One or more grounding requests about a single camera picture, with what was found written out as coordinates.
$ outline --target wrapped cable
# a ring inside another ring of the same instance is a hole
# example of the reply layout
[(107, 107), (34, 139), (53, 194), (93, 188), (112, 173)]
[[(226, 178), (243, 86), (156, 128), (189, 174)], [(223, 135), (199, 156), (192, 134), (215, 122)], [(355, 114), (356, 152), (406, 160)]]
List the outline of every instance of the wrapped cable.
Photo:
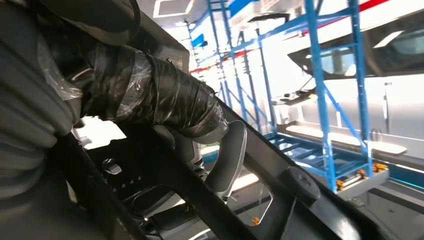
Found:
[(45, 81), (63, 101), (81, 98), (83, 96), (80, 89), (64, 79), (42, 36), (38, 39), (38, 63), (45, 77)]
[(170, 126), (201, 143), (215, 142), (227, 131), (213, 89), (171, 62), (128, 46), (104, 44), (97, 44), (89, 58), (95, 79), (84, 106), (89, 115)]

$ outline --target blue ladder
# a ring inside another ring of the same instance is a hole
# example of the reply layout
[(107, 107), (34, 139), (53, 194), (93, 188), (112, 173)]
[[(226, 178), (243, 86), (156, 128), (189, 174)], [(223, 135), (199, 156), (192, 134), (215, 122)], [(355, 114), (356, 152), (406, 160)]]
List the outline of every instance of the blue ladder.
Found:
[[(311, 148), (310, 144), (297, 142), (297, 144), (290, 144), (288, 148), (284, 148), (282, 151), (294, 152), (295, 149), (305, 149), (301, 153), (297, 153), (291, 156), (298, 162), (305, 162), (305, 159), (311, 160), (311, 166), (316, 169), (322, 169), (323, 172), (319, 172), (321, 176), (325, 176), (328, 187), (333, 191), (337, 191), (336, 181), (348, 174), (353, 173), (359, 169), (364, 169), (368, 177), (373, 176), (373, 160), (371, 158), (371, 150), (368, 147), (370, 140), (369, 122), (368, 122), (368, 104), (367, 95), (365, 91), (365, 60), (363, 53), (363, 43), (360, 31), (359, 21), (359, 3), (358, 0), (348, 0), (347, 14), (351, 17), (351, 28), (352, 28), (352, 43), (341, 45), (338, 47), (332, 47), (331, 49), (321, 50), (319, 39), (318, 39), (318, 23), (319, 11), (323, 4), (323, 0), (320, 0), (317, 5), (317, 9), (314, 7), (314, 0), (304, 0), (307, 26), (309, 29), (309, 38), (311, 42), (310, 53), (313, 67), (313, 76), (316, 82), (316, 95), (318, 97), (318, 110), (321, 130), (323, 132), (322, 137), (322, 150)], [(344, 114), (342, 108), (337, 104), (330, 91), (327, 89), (324, 83), (324, 73), (322, 69), (321, 53), (328, 52), (329, 50), (339, 48), (350, 48), (354, 54), (355, 67), (356, 67), (356, 81), (358, 91), (358, 102), (359, 102), (359, 114), (360, 114), (360, 126), (361, 126), (361, 137), (358, 136), (353, 125), (350, 123), (347, 116)], [(331, 139), (329, 138), (330, 124), (328, 118), (328, 108), (326, 102), (326, 96), (328, 96), (333, 103), (337, 111), (340, 112), (342, 120), (348, 126), (350, 132), (357, 137), (360, 142), (361, 155), (357, 154), (342, 154), (332, 148)], [(338, 165), (339, 162), (345, 162), (346, 164)]]

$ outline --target black cover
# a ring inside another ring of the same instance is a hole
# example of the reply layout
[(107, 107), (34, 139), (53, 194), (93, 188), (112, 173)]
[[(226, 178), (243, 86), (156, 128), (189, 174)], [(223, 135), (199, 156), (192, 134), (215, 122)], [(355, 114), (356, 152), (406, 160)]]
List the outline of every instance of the black cover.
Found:
[(218, 127), (226, 131), (213, 89), (171, 62), (129, 46), (99, 43), (93, 52), (89, 55), (95, 80), (84, 105), (89, 116), (167, 125), (189, 138), (204, 136)]

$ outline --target ceiling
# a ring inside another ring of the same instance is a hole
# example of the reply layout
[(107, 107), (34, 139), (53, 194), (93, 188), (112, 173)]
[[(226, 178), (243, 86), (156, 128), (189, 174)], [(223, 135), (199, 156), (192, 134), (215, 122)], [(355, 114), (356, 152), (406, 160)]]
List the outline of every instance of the ceiling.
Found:
[(206, 0), (137, 0), (137, 2), (142, 12), (165, 29), (175, 28), (178, 23), (181, 24), (185, 20), (197, 21), (207, 10)]

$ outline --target blue scaffolding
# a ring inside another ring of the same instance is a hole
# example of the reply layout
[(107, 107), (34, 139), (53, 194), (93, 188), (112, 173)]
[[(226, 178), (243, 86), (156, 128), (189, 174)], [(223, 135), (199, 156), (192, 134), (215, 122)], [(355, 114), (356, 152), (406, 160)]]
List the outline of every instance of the blue scaffolding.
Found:
[[(214, 40), (216, 41), (216, 51), (209, 57), (206, 57), (202, 60), (196, 61), (200, 66), (202, 62), (216, 56), (219, 57), (219, 69), (222, 71), (223, 84), (221, 85), (222, 92), (225, 93), (226, 104), (232, 107), (231, 96), (236, 99), (237, 103), (240, 104), (241, 116), (244, 120), (247, 121), (248, 117), (255, 119), (257, 124), (257, 129), (261, 131), (260, 118), (263, 118), (268, 121), (269, 125), (272, 128), (272, 133), (267, 134), (266, 137), (273, 143), (275, 146), (279, 147), (281, 151), (289, 155), (295, 162), (303, 166), (308, 171), (315, 173), (323, 178), (327, 182), (327, 186), (333, 191), (337, 192), (337, 180), (346, 178), (347, 176), (357, 173), (359, 170), (364, 171), (364, 178), (370, 178), (373, 176), (373, 160), (371, 158), (371, 149), (368, 146), (370, 140), (370, 129), (369, 129), (369, 118), (368, 118), (368, 104), (367, 104), (367, 94), (365, 90), (365, 60), (363, 53), (363, 43), (362, 36), (360, 32), (360, 20), (359, 20), (359, 3), (358, 0), (347, 0), (348, 7), (346, 9), (340, 10), (332, 14), (320, 15), (321, 6), (323, 5), (324, 0), (319, 0), (317, 6), (314, 6), (314, 0), (304, 0), (305, 3), (305, 14), (300, 15), (299, 17), (290, 20), (273, 30), (270, 30), (264, 34), (260, 34), (259, 29), (256, 29), (257, 37), (255, 39), (250, 39), (245, 41), (244, 33), (240, 32), (238, 36), (238, 43), (236, 46), (232, 44), (232, 36), (230, 31), (229, 19), (227, 16), (227, 8), (225, 6), (224, 0), (211, 1), (206, 0), (208, 11), (203, 15), (203, 17), (197, 22), (197, 25), (193, 29), (189, 29), (191, 34), (202, 22), (210, 17), (212, 23), (212, 30), (214, 34)], [(220, 52), (220, 46), (218, 43), (217, 37), (217, 28), (215, 25), (214, 14), (213, 12), (218, 11), (218, 9), (213, 9), (212, 5), (219, 4), (220, 11), (222, 12), (222, 18), (224, 22), (225, 34), (228, 39), (228, 48), (229, 52)], [(318, 27), (323, 26), (343, 18), (351, 19), (351, 28), (352, 28), (352, 41), (349, 44), (341, 45), (338, 47), (332, 47), (331, 49), (321, 50), (319, 39), (318, 39)], [(311, 53), (311, 62), (313, 67), (313, 77), (316, 83), (316, 95), (317, 95), (317, 106), (320, 118), (320, 127), (322, 131), (321, 144), (305, 140), (299, 137), (293, 137), (287, 134), (278, 133), (276, 127), (276, 116), (274, 112), (274, 107), (271, 102), (271, 87), (268, 80), (267, 69), (265, 66), (264, 54), (262, 49), (262, 41), (266, 38), (269, 38), (276, 34), (292, 34), (298, 33), (299, 31), (308, 31), (309, 38), (311, 42), (310, 53)], [(264, 85), (266, 89), (266, 95), (268, 98), (268, 109), (270, 113), (270, 119), (267, 115), (259, 108), (257, 104), (257, 96), (255, 94), (254, 80), (250, 74), (250, 66), (247, 59), (246, 48), (255, 45), (257, 46), (263, 68), (263, 78)], [(324, 83), (324, 73), (322, 70), (321, 63), (321, 53), (328, 52), (330, 50), (338, 48), (349, 48), (354, 54), (354, 61), (356, 67), (356, 81), (357, 81), (357, 91), (358, 91), (358, 111), (360, 116), (360, 131), (359, 135), (348, 117), (344, 113), (341, 106), (334, 99), (333, 95), (330, 93), (329, 89)], [(239, 79), (239, 73), (236, 68), (236, 57), (235, 54), (240, 51), (244, 52), (243, 62), (245, 65), (245, 73), (248, 75), (250, 93), (242, 88)], [(235, 72), (235, 82), (237, 86), (237, 94), (234, 94), (228, 87), (228, 78), (225, 77), (223, 62), (224, 55), (229, 54), (231, 58), (232, 65), (234, 66)], [(339, 148), (332, 147), (331, 138), (329, 137), (330, 133), (330, 124), (328, 117), (328, 106), (326, 102), (326, 97), (328, 97), (331, 103), (334, 105), (335, 109), (340, 112), (340, 116), (343, 122), (347, 125), (351, 134), (356, 137), (359, 141), (360, 152), (352, 152), (347, 150), (342, 150)], [(254, 114), (250, 113), (246, 108), (245, 100), (250, 101), (254, 106)]]

